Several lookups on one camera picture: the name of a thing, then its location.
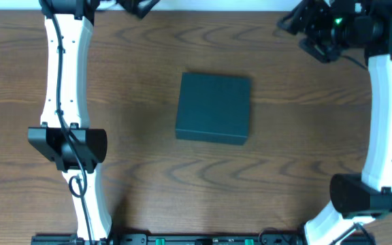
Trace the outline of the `black gift box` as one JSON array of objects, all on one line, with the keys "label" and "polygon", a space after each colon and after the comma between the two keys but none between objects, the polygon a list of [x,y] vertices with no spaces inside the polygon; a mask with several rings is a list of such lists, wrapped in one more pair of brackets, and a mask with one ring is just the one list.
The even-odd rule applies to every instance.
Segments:
[{"label": "black gift box", "polygon": [[182,74],[175,133],[179,140],[246,143],[250,129],[251,79]]}]

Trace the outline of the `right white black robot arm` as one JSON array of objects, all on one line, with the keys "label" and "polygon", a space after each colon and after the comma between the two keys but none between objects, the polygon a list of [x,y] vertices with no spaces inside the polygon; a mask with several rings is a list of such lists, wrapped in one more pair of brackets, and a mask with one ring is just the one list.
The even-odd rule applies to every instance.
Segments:
[{"label": "right white black robot arm", "polygon": [[302,228],[303,244],[341,244],[392,213],[392,1],[300,1],[278,28],[302,33],[300,48],[322,63],[364,51],[372,111],[365,165],[332,177],[329,203]]}]

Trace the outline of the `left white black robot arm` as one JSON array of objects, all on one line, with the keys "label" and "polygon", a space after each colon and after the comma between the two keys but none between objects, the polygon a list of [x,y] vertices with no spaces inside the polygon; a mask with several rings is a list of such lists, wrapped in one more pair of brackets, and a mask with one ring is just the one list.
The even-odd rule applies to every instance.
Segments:
[{"label": "left white black robot arm", "polygon": [[27,137],[56,165],[73,198],[75,234],[37,234],[32,244],[120,244],[105,203],[101,166],[108,150],[103,129],[92,129],[86,100],[88,50],[99,1],[39,2],[48,43],[46,101],[40,125]]}]

